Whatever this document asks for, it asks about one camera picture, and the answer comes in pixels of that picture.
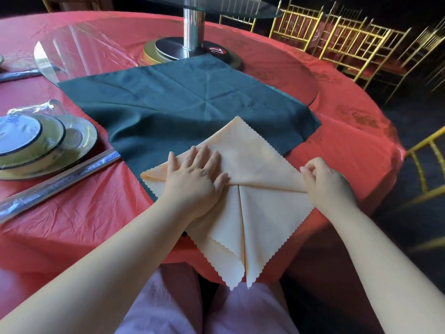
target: stacked dishes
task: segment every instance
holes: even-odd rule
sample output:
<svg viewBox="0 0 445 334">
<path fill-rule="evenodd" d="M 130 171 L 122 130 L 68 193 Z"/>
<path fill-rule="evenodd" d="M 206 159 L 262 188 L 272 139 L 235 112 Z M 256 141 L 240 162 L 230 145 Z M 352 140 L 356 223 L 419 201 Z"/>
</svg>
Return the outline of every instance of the stacked dishes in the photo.
<svg viewBox="0 0 445 334">
<path fill-rule="evenodd" d="M 0 117 L 0 179 L 31 179 L 58 172 L 86 155 L 96 140 L 94 126 L 80 117 Z"/>
</svg>

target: dark green napkin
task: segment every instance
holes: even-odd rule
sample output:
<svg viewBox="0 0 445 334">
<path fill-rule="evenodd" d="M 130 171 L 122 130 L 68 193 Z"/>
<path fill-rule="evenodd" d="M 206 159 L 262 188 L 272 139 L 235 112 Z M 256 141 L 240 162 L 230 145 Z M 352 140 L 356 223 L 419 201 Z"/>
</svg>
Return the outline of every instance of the dark green napkin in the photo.
<svg viewBox="0 0 445 334">
<path fill-rule="evenodd" d="M 138 179 L 165 162 L 169 151 L 187 151 L 235 116 L 280 154 L 320 126 L 308 107 L 211 55 L 77 78 L 59 86 L 107 130 L 110 143 Z"/>
</svg>

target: left hand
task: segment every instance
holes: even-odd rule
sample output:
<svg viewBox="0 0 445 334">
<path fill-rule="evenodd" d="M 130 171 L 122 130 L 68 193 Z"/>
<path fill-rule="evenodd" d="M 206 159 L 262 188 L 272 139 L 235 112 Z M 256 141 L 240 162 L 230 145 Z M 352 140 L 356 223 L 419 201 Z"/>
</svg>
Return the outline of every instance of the left hand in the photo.
<svg viewBox="0 0 445 334">
<path fill-rule="evenodd" d="M 161 199 L 178 204 L 190 221 L 204 215 L 216 204 L 228 178 L 227 173 L 222 173 L 211 180 L 220 156 L 215 151 L 205 161 L 208 152 L 206 145 L 199 152 L 192 146 L 181 167 L 173 152 L 168 156 L 167 179 Z"/>
</svg>

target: finger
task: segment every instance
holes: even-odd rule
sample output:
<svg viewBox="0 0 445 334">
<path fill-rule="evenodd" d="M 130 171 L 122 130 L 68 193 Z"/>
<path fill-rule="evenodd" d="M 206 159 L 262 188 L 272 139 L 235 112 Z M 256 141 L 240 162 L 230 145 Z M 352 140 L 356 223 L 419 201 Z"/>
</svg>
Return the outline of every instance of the finger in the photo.
<svg viewBox="0 0 445 334">
<path fill-rule="evenodd" d="M 206 156 L 208 151 L 209 151 L 209 148 L 207 147 L 207 145 L 203 145 L 199 149 L 199 151 L 198 151 L 198 153 L 197 153 L 197 155 L 196 155 L 196 157 L 195 157 L 195 159 L 194 159 L 194 161 L 192 163 L 192 166 L 193 167 L 197 167 L 199 169 L 203 168 L 203 159 Z"/>
<path fill-rule="evenodd" d="M 315 177 L 306 167 L 300 168 L 301 175 L 303 176 L 304 185 L 306 185 L 306 190 L 311 192 L 315 189 Z"/>
<path fill-rule="evenodd" d="M 218 177 L 216 177 L 215 181 L 213 182 L 213 185 L 215 186 L 215 194 L 219 197 L 221 195 L 221 192 L 224 188 L 225 183 L 227 182 L 229 178 L 229 174 L 227 172 L 224 172 L 220 174 Z"/>
<path fill-rule="evenodd" d="M 324 159 L 321 158 L 321 157 L 317 157 L 317 158 L 311 159 L 309 162 L 306 163 L 306 165 L 304 167 L 309 169 L 309 170 L 313 170 L 313 169 L 317 169 L 318 168 L 319 171 L 323 170 L 323 169 L 326 169 L 326 168 L 329 168 L 327 166 L 326 162 L 324 161 Z"/>
<path fill-rule="evenodd" d="M 167 173 L 172 173 L 178 169 L 178 160 L 173 152 L 169 152 L 167 160 Z"/>
<path fill-rule="evenodd" d="M 213 171 L 215 171 L 216 166 L 219 162 L 219 152 L 215 151 L 212 153 L 212 156 L 210 157 L 209 161 L 204 165 L 204 170 L 207 172 L 207 174 L 211 177 L 213 174 Z"/>
<path fill-rule="evenodd" d="M 184 159 L 184 162 L 182 162 L 182 164 L 181 164 L 181 169 L 183 169 L 185 167 L 190 167 L 193 163 L 195 156 L 196 156 L 196 146 L 192 146 L 190 148 L 188 155 Z"/>
</svg>

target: folded napkin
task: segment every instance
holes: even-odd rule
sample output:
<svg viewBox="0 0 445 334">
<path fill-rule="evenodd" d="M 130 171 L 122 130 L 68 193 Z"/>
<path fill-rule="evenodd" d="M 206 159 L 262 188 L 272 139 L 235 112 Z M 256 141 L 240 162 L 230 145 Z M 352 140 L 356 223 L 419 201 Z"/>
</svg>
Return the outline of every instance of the folded napkin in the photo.
<svg viewBox="0 0 445 334">
<path fill-rule="evenodd" d="M 235 116 L 280 154 L 298 146 L 320 126 L 307 106 L 211 55 L 59 85 L 107 130 L 110 143 L 137 177 L 167 159 L 169 151 L 185 152 Z"/>
<path fill-rule="evenodd" d="M 221 154 L 230 180 L 216 205 L 187 228 L 188 235 L 233 289 L 246 276 L 248 287 L 314 206 L 301 174 L 264 138 L 236 117 L 197 147 Z M 178 156 L 181 163 L 189 151 Z M 167 163 L 141 174 L 159 197 Z"/>
</svg>

